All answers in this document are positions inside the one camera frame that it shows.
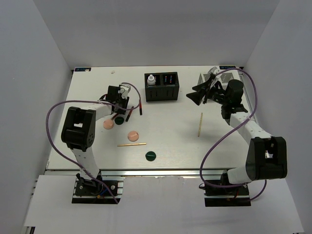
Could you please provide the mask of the red black lip pencil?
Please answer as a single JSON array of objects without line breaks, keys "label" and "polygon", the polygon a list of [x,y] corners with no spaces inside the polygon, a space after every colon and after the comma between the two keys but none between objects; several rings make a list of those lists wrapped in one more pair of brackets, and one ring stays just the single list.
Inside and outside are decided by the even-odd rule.
[{"label": "red black lip pencil", "polygon": [[125,119],[125,122],[128,122],[128,120],[129,120],[129,118],[130,118],[132,112],[133,112],[133,110],[130,110],[130,111],[129,111],[129,113],[128,113],[126,119]]},{"label": "red black lip pencil", "polygon": [[141,102],[139,103],[139,114],[140,116],[142,115],[142,103]]}]

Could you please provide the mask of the pink puff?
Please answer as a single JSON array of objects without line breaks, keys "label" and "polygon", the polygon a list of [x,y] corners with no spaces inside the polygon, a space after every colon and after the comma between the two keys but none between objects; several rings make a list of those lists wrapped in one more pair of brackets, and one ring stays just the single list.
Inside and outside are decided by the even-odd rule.
[{"label": "pink puff", "polygon": [[127,138],[131,142],[135,142],[139,139],[139,134],[137,131],[130,131],[127,135]]},{"label": "pink puff", "polygon": [[114,127],[114,121],[111,119],[107,119],[103,122],[103,128],[106,130],[110,130]]}]

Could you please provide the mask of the gold brush vertical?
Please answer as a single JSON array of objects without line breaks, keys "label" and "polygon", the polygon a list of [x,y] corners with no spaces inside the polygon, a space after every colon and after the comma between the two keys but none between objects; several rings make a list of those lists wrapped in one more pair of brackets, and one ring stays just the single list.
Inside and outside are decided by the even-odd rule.
[{"label": "gold brush vertical", "polygon": [[201,115],[200,115],[200,121],[199,121],[199,127],[198,127],[197,137],[200,137],[201,126],[202,126],[202,120],[203,120],[203,113],[201,113]]}]

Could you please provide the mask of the gold brush horizontal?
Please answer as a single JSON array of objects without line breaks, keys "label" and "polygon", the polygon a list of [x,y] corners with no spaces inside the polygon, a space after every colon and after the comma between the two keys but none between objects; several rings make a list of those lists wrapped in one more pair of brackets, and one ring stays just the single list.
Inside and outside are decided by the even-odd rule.
[{"label": "gold brush horizontal", "polygon": [[143,146],[147,145],[147,143],[131,143],[131,144],[119,144],[117,147],[130,147],[130,146]]}]

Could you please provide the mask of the white small bottle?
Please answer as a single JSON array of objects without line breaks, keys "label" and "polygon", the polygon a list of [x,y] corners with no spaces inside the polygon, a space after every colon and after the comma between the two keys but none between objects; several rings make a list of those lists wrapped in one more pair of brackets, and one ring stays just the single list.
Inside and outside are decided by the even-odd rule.
[{"label": "white small bottle", "polygon": [[150,74],[147,78],[147,85],[155,86],[156,85],[156,77],[153,74]]}]

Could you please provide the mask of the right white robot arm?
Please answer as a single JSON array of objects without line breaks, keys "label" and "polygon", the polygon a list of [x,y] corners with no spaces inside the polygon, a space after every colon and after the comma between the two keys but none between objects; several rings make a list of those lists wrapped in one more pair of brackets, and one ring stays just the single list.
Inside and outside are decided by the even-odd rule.
[{"label": "right white robot arm", "polygon": [[226,89],[220,82],[213,85],[210,79],[194,86],[193,92],[186,95],[196,105],[207,100],[221,104],[222,118],[232,127],[231,132],[238,132],[249,145],[245,164],[225,171],[220,184],[211,185],[228,195],[252,181],[285,178],[288,173],[285,139],[272,136],[252,120],[241,103],[243,88],[243,82],[236,79],[230,80]]}]

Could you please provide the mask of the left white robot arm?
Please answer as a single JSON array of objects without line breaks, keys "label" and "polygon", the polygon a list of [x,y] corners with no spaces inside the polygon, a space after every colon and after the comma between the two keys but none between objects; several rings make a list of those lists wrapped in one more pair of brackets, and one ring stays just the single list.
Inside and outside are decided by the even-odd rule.
[{"label": "left white robot arm", "polygon": [[61,140],[74,154],[76,161],[82,166],[78,178],[87,179],[86,189],[94,195],[103,189],[99,180],[100,169],[95,162],[92,145],[95,141],[97,120],[113,113],[124,114],[128,109],[131,86],[122,83],[119,86],[109,86],[105,97],[86,107],[69,107]]}]

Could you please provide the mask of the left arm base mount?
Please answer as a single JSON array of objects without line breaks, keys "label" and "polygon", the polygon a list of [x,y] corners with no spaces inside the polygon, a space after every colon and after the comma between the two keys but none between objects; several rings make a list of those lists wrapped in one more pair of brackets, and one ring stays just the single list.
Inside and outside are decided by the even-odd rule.
[{"label": "left arm base mount", "polygon": [[[97,179],[104,182],[117,202],[120,202],[124,177],[101,175],[98,176]],[[105,186],[90,178],[84,179],[80,176],[80,173],[76,174],[72,204],[117,205]]]}]

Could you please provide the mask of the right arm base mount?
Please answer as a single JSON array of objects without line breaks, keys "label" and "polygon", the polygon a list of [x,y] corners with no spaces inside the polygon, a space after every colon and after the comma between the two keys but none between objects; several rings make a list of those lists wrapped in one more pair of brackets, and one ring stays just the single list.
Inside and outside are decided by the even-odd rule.
[{"label": "right arm base mount", "polygon": [[[225,173],[228,169],[203,170],[203,178],[214,185],[230,185]],[[205,207],[249,207],[251,206],[248,186],[235,188],[215,188],[205,183],[199,185],[204,191]]]}]

